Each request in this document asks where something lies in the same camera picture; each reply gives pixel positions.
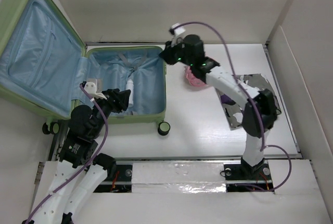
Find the small white bottle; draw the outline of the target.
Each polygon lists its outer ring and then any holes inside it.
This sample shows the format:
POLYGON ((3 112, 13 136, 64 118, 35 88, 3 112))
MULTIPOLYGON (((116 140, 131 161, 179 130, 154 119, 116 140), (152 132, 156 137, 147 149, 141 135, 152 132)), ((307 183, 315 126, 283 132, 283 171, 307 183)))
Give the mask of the small white bottle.
POLYGON ((131 108, 134 104, 133 95, 134 95, 134 82, 132 79, 128 79, 126 82, 126 90, 130 91, 129 96, 129 108, 131 108))

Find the pink headphones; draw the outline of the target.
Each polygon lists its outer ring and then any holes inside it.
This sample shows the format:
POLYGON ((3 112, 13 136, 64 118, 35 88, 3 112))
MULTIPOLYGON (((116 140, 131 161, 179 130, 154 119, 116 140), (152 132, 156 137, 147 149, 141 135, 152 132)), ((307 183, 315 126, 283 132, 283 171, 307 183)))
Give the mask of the pink headphones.
POLYGON ((191 86, 194 86, 194 87, 204 87, 204 86, 206 86, 206 84, 203 81, 201 81, 200 79, 196 78, 193 75, 189 66, 184 67, 184 69, 185 69, 185 78, 187 79, 188 83, 191 86))

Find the purple grey camouflage garment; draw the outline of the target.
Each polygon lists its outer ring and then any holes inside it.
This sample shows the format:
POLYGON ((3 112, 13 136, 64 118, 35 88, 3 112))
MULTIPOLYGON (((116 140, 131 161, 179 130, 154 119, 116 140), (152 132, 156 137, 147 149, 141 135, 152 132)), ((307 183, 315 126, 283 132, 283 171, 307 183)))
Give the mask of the purple grey camouflage garment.
MULTIPOLYGON (((275 92, 265 75, 246 74, 246 75, 237 75, 237 78, 240 81, 244 82, 245 84, 254 87, 258 90, 264 90, 264 89, 270 90, 273 93, 276 113, 277 115, 281 114, 281 108, 279 106, 277 96, 275 95, 275 92)), ((235 101, 231 100, 231 98, 225 95, 223 92, 217 89, 216 92, 220 97, 220 102, 225 112, 226 119, 228 121, 230 129, 233 130, 240 128, 242 126, 241 122, 242 122, 243 110, 235 101)))

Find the green suitcase with blue lining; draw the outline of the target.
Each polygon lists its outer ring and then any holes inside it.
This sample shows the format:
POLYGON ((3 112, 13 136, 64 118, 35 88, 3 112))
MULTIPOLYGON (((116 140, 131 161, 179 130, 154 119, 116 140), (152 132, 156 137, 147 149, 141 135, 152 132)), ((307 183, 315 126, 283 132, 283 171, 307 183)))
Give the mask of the green suitcase with blue lining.
POLYGON ((46 118, 55 134, 59 120, 89 104, 80 89, 131 91, 129 107, 111 124, 156 123, 166 135, 166 65, 158 46, 87 49, 53 0, 1 0, 1 95, 46 118))

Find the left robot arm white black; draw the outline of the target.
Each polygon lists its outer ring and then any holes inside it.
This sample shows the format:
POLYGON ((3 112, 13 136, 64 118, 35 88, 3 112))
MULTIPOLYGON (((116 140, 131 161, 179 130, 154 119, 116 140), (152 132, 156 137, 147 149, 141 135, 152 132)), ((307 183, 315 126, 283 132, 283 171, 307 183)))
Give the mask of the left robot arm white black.
POLYGON ((111 113, 128 108, 131 92, 108 89, 94 94, 84 84, 80 89, 94 106, 84 104, 72 110, 69 131, 47 195, 24 223, 74 223, 98 185, 116 175, 116 160, 100 152, 103 145, 96 138, 102 128, 108 128, 111 113))

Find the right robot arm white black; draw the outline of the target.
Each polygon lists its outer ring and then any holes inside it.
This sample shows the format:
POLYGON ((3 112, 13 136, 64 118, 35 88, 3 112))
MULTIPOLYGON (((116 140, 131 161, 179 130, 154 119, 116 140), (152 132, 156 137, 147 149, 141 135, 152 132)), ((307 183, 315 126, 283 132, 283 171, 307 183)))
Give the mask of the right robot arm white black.
POLYGON ((265 139, 277 120, 273 93, 268 89, 251 87, 227 72, 205 54, 203 41, 194 34, 167 41, 159 56, 169 65, 181 62, 189 66, 196 78, 221 91, 240 106, 241 125, 247 133, 240 172, 247 179, 255 177, 264 163, 265 139))

